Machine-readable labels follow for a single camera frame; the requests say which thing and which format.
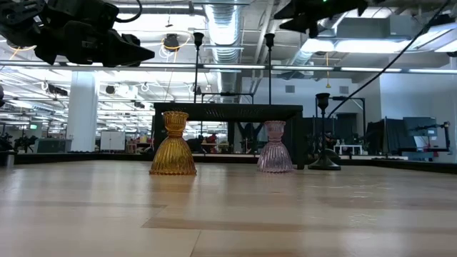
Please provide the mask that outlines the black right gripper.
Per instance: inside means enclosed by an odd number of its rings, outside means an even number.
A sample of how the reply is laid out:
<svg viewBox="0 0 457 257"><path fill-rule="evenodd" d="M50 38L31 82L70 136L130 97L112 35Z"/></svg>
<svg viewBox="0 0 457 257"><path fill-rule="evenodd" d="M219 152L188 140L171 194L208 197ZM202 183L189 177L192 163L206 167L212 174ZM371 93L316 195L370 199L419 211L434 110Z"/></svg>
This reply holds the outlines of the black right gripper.
<svg viewBox="0 0 457 257"><path fill-rule="evenodd" d="M290 0L281 10L274 14L275 19L291 19L279 27L280 29L295 31L302 34L308 34L309 38L318 36L318 22L320 19L332 19L337 14L356 9L358 15L368 7L366 0L320 0L316 9L313 11L313 19L307 16L298 16L308 7L314 5L314 0Z"/></svg>

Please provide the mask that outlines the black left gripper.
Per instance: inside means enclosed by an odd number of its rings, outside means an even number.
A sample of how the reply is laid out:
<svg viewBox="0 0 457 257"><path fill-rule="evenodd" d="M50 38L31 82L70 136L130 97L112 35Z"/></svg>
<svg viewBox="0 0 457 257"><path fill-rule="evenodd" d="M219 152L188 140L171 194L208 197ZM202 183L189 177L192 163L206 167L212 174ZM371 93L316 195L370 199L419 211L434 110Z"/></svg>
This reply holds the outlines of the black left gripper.
<svg viewBox="0 0 457 257"><path fill-rule="evenodd" d="M58 56L75 64L97 62L107 67L139 66L155 57L155 52L142 47L133 34L119 34L113 29L100 32L78 21L69 21L60 28L44 27L34 52L51 65Z"/></svg>

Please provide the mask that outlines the tall black metal candlestick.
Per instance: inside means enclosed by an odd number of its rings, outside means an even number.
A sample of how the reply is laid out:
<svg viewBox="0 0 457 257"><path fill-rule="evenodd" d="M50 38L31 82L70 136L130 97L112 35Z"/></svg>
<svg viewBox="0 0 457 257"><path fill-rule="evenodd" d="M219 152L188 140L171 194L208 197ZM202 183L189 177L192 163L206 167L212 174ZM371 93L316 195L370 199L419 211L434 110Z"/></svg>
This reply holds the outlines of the tall black metal candlestick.
<svg viewBox="0 0 457 257"><path fill-rule="evenodd" d="M328 107L329 93L316 94L317 107L321 110L321 152L318 159L308 166L311 170L322 171L340 171L341 167L334 163L331 158L326 154L326 132L325 132L325 115L326 108Z"/></svg>
<svg viewBox="0 0 457 257"><path fill-rule="evenodd" d="M199 51L203 43L204 34L201 32L194 32L194 45L196 48L196 61L195 61L195 75L194 75L194 103L196 103L197 87L198 87L198 74L199 74Z"/></svg>
<svg viewBox="0 0 457 257"><path fill-rule="evenodd" d="M265 36L264 36L264 38L266 40L266 46L268 48L268 104L269 105L272 104L271 52L272 52L272 48L274 46L274 37L275 37L275 34L272 34L272 33L265 34Z"/></svg>

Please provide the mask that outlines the black perforated metal shelf riser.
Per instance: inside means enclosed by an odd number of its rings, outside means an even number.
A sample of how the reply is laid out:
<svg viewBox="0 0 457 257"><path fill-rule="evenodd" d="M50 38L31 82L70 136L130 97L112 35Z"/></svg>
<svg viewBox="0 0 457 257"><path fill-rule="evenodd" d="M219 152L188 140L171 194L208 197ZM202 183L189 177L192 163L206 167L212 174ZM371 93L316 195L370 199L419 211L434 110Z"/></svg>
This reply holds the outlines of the black perforated metal shelf riser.
<svg viewBox="0 0 457 257"><path fill-rule="evenodd" d="M297 169L305 167L303 132L303 107L300 105L268 104L195 104L155 103L154 104L154 147L158 148L166 138L163 112L182 111L189 115L189 121L254 122L285 121L284 143L288 147Z"/></svg>

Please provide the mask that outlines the amber ribbed glass candle holder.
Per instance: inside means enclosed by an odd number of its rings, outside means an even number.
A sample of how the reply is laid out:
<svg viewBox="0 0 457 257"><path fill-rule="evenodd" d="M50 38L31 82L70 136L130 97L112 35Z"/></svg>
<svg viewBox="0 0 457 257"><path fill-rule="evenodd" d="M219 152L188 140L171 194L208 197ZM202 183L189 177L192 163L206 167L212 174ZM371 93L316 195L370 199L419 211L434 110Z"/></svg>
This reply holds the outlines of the amber ribbed glass candle holder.
<svg viewBox="0 0 457 257"><path fill-rule="evenodd" d="M149 173L151 175L196 175L189 145L183 138L189 115L182 111L165 111L167 137L159 145Z"/></svg>

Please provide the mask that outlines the pink ribbed glass candle holder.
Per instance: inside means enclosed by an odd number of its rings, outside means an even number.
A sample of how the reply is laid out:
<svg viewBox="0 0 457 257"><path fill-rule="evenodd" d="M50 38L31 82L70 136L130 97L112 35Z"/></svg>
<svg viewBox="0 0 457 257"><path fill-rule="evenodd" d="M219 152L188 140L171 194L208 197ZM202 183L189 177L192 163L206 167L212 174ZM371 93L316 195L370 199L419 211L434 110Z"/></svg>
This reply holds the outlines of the pink ribbed glass candle holder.
<svg viewBox="0 0 457 257"><path fill-rule="evenodd" d="M258 170L264 173L287 173L293 170L288 149L282 142L285 121L267 121L268 142L258 158Z"/></svg>

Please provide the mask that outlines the black ceiling-hung device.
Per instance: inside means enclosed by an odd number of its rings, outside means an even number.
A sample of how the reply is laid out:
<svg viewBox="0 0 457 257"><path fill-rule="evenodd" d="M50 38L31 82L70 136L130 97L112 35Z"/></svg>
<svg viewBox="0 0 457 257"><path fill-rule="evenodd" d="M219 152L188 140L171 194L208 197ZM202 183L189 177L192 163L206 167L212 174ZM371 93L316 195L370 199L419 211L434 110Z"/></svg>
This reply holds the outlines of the black ceiling-hung device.
<svg viewBox="0 0 457 257"><path fill-rule="evenodd" d="M167 51L175 52L179 50L179 39L177 34L167 34L164 39L164 48Z"/></svg>

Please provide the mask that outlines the white cabinet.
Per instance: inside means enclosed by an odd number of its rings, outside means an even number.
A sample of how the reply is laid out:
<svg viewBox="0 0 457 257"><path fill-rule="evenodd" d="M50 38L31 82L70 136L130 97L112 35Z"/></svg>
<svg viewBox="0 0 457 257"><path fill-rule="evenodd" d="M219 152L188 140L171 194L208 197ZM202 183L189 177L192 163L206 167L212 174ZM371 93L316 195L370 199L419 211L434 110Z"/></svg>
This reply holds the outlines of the white cabinet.
<svg viewBox="0 0 457 257"><path fill-rule="evenodd" d="M100 140L101 151L124 151L126 137L123 131L102 131Z"/></svg>

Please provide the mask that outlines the grey box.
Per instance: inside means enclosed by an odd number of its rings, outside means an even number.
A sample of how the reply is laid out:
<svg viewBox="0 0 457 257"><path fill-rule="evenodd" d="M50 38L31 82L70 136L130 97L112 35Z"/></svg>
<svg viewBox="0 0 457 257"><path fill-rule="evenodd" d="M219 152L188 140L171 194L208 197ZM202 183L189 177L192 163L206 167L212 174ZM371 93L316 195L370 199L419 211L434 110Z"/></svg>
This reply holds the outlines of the grey box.
<svg viewBox="0 0 457 257"><path fill-rule="evenodd" d="M39 138L35 141L36 153L67 153L71 150L71 139Z"/></svg>

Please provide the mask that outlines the small white table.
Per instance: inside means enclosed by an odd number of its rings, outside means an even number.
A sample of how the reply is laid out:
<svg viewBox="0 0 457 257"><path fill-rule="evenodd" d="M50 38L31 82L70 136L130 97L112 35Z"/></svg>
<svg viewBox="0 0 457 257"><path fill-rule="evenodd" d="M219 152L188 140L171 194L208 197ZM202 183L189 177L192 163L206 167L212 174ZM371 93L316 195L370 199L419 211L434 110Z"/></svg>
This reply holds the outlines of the small white table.
<svg viewBox="0 0 457 257"><path fill-rule="evenodd" d="M362 145L335 145L333 150L339 155L362 155Z"/></svg>

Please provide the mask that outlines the black curtain panel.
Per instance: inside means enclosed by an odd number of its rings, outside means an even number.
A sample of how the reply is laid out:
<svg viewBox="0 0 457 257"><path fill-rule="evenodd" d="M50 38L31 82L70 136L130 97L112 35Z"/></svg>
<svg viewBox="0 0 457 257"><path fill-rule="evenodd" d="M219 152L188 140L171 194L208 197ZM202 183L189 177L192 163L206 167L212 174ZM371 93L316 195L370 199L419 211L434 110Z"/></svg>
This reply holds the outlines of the black curtain panel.
<svg viewBox="0 0 457 257"><path fill-rule="evenodd" d="M406 134L404 121L400 119L369 122L365 136L370 155L383 153L398 155L401 148L411 145L411 138Z"/></svg>

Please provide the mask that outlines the dark computer monitor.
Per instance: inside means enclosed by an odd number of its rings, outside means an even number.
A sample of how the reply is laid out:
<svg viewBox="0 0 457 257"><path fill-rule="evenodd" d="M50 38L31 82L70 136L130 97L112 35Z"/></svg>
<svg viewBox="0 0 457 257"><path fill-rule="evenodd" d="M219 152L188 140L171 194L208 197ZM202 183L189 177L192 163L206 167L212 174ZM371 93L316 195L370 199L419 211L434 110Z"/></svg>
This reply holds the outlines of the dark computer monitor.
<svg viewBox="0 0 457 257"><path fill-rule="evenodd" d="M404 117L406 133L409 136L437 136L436 119L432 117Z"/></svg>

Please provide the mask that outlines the silver ventilation duct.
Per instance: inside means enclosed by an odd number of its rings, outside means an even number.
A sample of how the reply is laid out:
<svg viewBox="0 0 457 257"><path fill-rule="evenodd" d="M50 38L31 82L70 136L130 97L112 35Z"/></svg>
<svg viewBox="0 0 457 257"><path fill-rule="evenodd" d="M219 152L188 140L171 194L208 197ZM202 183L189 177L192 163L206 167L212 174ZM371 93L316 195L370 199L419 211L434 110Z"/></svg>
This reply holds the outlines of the silver ventilation duct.
<svg viewBox="0 0 457 257"><path fill-rule="evenodd" d="M207 29L210 42L216 46L212 49L216 64L238 63L240 49L235 49L241 40L241 7L234 5L214 4L204 7L208 19Z"/></svg>

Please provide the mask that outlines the black metal frame stand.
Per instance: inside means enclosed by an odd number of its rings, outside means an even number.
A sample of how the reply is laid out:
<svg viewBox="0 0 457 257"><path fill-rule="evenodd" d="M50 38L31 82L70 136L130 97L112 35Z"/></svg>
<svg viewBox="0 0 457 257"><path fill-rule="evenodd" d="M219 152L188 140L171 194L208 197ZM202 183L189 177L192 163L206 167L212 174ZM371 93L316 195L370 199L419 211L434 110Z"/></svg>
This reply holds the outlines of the black metal frame stand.
<svg viewBox="0 0 457 257"><path fill-rule="evenodd" d="M341 143L363 145L366 136L366 100L361 97L332 96L338 110L330 117L333 120L333 135Z"/></svg>

